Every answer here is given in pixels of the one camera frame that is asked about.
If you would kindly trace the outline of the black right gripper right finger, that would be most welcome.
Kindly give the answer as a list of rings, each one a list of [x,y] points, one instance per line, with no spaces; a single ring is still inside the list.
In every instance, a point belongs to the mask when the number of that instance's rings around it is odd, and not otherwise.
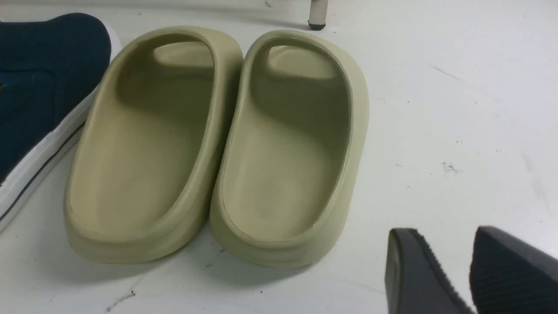
[[[555,314],[558,261],[494,226],[477,228],[469,284],[479,314]]]

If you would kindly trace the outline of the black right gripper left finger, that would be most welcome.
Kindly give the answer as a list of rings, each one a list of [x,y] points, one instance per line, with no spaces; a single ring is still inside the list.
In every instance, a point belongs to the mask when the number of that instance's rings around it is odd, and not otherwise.
[[[416,229],[388,233],[385,294],[389,314],[472,314]]]

